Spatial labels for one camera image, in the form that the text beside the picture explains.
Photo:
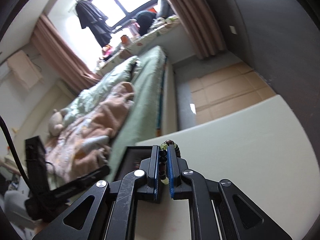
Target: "black cable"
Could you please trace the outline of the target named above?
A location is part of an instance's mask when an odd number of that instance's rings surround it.
[[[30,189],[30,191],[32,192],[32,194],[35,196],[35,198],[39,201],[39,203],[42,205],[42,207],[44,208],[44,210],[48,213],[48,215],[50,215],[51,217],[55,217],[52,213],[52,211],[44,204],[44,202],[42,201],[42,199],[38,196],[38,194],[33,190],[33,187],[31,187],[30,185],[30,181],[26,175],[26,173],[24,172],[24,169],[21,165],[21,162],[19,160],[19,156],[17,154],[17,151],[14,147],[13,141],[11,139],[9,130],[7,128],[7,125],[5,124],[4,120],[2,119],[1,115],[0,115],[0,127],[2,129],[2,132],[4,134],[4,137],[8,143],[8,146],[10,148],[10,151],[12,153],[13,159],[18,167],[18,170],[20,172],[20,175],[22,176],[22,178],[24,179],[25,183],[27,184],[28,188]]]
[[[56,184],[56,187],[58,187],[58,182],[57,182],[57,174],[56,174],[56,167],[51,163],[51,162],[45,162],[45,163],[48,163],[52,166],[53,168],[53,174],[54,174],[54,182]]]

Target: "dark gray wall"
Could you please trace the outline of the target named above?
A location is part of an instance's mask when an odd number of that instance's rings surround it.
[[[232,0],[207,1],[230,51],[249,62],[286,100],[319,162],[320,32],[314,22],[297,0],[234,0],[234,4]],[[243,35],[233,37],[228,33],[226,25],[231,22]],[[249,49],[241,48],[246,44]],[[306,239],[320,239],[319,222]]]

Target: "curtain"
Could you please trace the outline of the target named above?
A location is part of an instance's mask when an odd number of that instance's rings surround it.
[[[225,50],[220,28],[206,0],[168,0],[179,16],[196,52],[203,59]]]
[[[31,42],[75,92],[80,93],[101,79],[72,51],[46,15],[39,17]]]

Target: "teddy bear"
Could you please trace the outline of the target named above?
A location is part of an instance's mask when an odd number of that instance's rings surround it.
[[[63,117],[69,112],[69,108],[63,108],[60,111],[57,111],[57,109],[53,110],[53,115],[49,119],[48,123],[48,130],[50,135],[52,136],[59,136],[60,133],[63,130]]]

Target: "cardboard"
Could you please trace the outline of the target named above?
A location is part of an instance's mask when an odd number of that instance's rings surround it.
[[[196,122],[205,123],[242,110],[275,95],[244,62],[189,81]]]

